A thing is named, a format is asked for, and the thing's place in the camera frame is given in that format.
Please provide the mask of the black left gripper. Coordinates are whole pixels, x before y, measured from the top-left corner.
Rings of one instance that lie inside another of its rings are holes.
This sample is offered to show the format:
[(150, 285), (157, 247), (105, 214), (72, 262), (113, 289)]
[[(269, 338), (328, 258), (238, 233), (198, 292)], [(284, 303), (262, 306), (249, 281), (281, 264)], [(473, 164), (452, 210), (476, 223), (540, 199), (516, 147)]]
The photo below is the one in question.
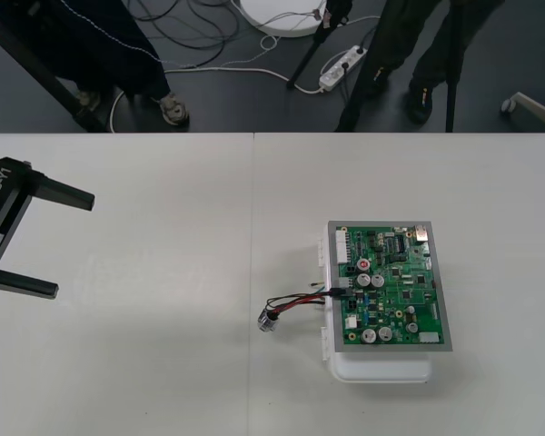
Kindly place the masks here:
[[(57, 182), (42, 173), (32, 173), (30, 163), (0, 159), (0, 261), (33, 197), (76, 209), (92, 211), (92, 193)], [(54, 299), (59, 286), (36, 278), (0, 270), (0, 291)]]

